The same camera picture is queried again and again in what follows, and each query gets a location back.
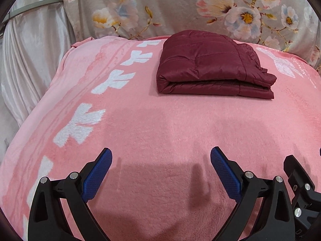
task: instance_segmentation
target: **silver screw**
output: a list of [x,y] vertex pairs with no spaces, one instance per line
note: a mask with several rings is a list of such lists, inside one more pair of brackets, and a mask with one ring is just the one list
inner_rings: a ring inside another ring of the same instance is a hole
[[294,215],[299,218],[302,215],[302,210],[301,208],[296,208],[296,210],[294,211]]
[[247,172],[245,172],[245,176],[246,176],[247,178],[253,178],[253,177],[254,177],[254,174],[253,174],[251,171],[247,171]]
[[78,177],[78,173],[77,172],[72,172],[69,177],[71,179],[76,179]]
[[275,179],[276,179],[276,181],[279,182],[279,183],[283,182],[283,178],[280,177],[280,176],[276,176]]
[[308,183],[306,183],[305,184],[305,189],[309,191],[311,189],[311,186]]
[[44,184],[47,182],[47,177],[43,177],[40,179],[40,183]]

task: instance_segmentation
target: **blue textured pad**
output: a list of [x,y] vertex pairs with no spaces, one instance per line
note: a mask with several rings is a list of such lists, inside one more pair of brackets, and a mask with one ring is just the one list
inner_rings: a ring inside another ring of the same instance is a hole
[[231,170],[227,161],[216,148],[211,151],[211,163],[219,176],[230,199],[239,203],[242,199],[242,187],[240,181]]
[[88,177],[83,183],[83,192],[81,198],[85,203],[93,199],[110,168],[113,156],[110,149],[106,149],[102,154],[94,168],[89,173]]

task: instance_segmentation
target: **floral fabric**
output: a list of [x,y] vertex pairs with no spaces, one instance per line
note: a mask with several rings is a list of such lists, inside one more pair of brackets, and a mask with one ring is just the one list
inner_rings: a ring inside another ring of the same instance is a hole
[[296,54],[321,73],[319,19],[307,0],[64,1],[78,41],[204,30]]

